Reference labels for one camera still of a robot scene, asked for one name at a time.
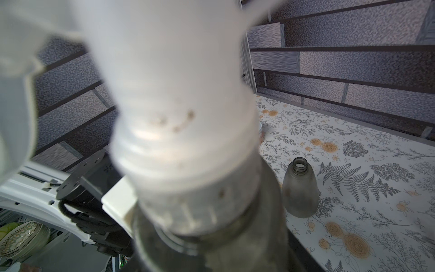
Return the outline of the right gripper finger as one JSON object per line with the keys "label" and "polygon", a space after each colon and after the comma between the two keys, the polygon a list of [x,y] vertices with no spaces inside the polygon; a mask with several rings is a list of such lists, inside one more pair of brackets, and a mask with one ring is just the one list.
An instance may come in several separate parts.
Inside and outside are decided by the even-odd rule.
{"label": "right gripper finger", "polygon": [[289,254],[293,259],[294,272],[325,272],[325,269],[303,247],[299,240],[287,231]]}

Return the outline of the grey spray bottle front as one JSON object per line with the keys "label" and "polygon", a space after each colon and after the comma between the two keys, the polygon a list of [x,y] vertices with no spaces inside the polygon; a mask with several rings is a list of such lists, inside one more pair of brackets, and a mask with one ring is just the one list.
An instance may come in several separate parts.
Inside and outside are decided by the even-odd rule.
{"label": "grey spray bottle front", "polygon": [[126,272],[299,272],[288,243],[279,183],[262,162],[261,184],[248,209],[230,225],[202,236],[177,236],[153,226],[139,211],[135,251]]}

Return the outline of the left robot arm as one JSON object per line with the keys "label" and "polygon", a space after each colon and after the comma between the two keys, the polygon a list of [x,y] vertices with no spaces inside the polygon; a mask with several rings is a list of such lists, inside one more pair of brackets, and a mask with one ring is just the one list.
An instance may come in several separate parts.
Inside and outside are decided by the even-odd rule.
{"label": "left robot arm", "polygon": [[106,255],[131,257],[132,238],[102,204],[103,196],[120,180],[104,150],[70,173],[29,162],[1,185],[1,208],[69,232]]}

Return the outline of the clear white spray nozzle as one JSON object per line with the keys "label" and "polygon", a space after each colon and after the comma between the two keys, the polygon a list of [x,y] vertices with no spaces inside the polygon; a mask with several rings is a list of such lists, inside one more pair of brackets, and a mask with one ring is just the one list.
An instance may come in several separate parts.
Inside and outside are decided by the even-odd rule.
{"label": "clear white spray nozzle", "polygon": [[117,170],[147,218],[178,235],[215,232],[255,198],[259,120],[241,42],[279,1],[2,1],[1,181],[36,140],[31,77],[51,34],[88,46],[118,109]]}

